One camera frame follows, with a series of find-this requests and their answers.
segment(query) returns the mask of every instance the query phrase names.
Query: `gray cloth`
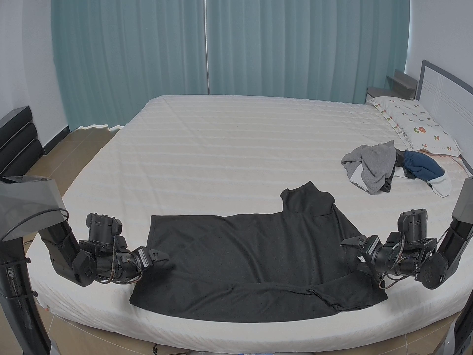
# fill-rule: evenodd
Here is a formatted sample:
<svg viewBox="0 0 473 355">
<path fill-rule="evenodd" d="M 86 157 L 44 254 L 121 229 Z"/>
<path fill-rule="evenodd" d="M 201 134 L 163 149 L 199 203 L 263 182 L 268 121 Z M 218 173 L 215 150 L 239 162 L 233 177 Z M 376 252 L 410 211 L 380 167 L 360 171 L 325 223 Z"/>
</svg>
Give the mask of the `gray cloth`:
<svg viewBox="0 0 473 355">
<path fill-rule="evenodd" d="M 396 163 L 394 141 L 380 143 L 376 146 L 361 145 L 346 154 L 341 163 L 351 178 L 360 164 L 363 165 L 361 178 L 365 182 L 368 193 L 373 194 L 381 189 L 386 178 L 393 173 Z"/>
</svg>

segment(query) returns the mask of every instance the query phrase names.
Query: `blue knit garment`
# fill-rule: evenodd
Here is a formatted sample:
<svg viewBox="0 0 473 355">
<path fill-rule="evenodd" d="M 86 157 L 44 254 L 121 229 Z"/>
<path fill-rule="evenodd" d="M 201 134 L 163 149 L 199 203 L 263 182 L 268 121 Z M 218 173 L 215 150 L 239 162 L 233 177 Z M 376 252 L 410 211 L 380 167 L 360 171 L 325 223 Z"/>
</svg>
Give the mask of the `blue knit garment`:
<svg viewBox="0 0 473 355">
<path fill-rule="evenodd" d="M 445 173 L 434 159 L 417 151 L 404 152 L 403 166 L 424 181 L 436 179 Z"/>
</svg>

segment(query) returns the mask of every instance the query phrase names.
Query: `floral pillow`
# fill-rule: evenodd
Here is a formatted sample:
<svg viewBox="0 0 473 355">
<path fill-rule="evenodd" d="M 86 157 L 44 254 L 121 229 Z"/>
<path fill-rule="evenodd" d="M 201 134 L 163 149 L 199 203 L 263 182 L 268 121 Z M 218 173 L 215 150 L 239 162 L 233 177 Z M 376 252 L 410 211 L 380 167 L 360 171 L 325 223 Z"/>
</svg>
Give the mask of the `floral pillow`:
<svg viewBox="0 0 473 355">
<path fill-rule="evenodd" d="M 381 112 L 408 150 L 460 156 L 455 139 L 434 121 L 417 100 L 380 96 L 368 103 Z"/>
</svg>

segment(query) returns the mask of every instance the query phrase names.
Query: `tiled floor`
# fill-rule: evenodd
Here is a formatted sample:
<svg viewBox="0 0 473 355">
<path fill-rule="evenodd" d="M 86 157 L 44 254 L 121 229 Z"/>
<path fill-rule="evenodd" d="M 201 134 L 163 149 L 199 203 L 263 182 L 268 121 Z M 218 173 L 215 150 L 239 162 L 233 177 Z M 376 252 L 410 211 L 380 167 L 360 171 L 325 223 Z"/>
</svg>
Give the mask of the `tiled floor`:
<svg viewBox="0 0 473 355">
<path fill-rule="evenodd" d="M 63 195 L 75 177 L 97 152 L 114 136 L 106 128 L 76 130 L 69 134 L 48 155 L 29 170 L 29 175 L 52 177 Z M 25 237 L 25 248 L 34 235 Z M 90 328 L 52 315 L 39 307 L 45 328 L 56 340 L 62 355 L 152 355 L 154 344 L 120 334 Z M 413 333 L 350 350 L 318 352 L 323 355 L 406 355 L 431 353 L 445 335 L 456 315 L 443 319 Z M 20 355 L 21 349 L 0 309 L 0 348 L 3 355 Z M 159 355 L 184 353 L 186 350 L 158 346 Z M 471 348 L 465 355 L 471 355 Z"/>
</svg>

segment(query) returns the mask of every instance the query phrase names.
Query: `gray headboard frame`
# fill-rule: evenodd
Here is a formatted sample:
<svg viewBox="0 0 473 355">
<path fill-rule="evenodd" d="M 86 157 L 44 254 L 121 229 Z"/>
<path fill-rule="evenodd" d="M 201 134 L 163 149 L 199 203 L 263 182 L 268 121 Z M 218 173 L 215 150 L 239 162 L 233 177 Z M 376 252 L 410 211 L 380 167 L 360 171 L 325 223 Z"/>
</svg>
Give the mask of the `gray headboard frame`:
<svg viewBox="0 0 473 355">
<path fill-rule="evenodd" d="M 425 73 L 425 68 L 428 67 L 435 72 L 438 72 L 439 74 L 443 75 L 447 79 L 452 80 L 453 83 L 459 85 L 463 89 L 465 89 L 467 92 L 471 93 L 473 95 L 473 87 L 470 86 L 469 84 L 465 83 L 463 80 L 458 79 L 455 75 L 452 75 L 448 71 L 445 71 L 444 69 L 435 66 L 433 63 L 430 63 L 429 61 L 426 61 L 425 59 L 422 61 L 422 68 L 421 68 L 421 76 L 419 77 L 419 86 L 417 88 L 417 93 L 416 93 L 416 100 L 419 100 L 421 97 L 421 92 L 422 92 L 422 85 L 424 81 L 424 73 Z M 470 171 L 471 174 L 473 174 L 473 168 L 468 162 L 460 155 L 462 158 L 462 161 L 466 168 Z"/>
</svg>

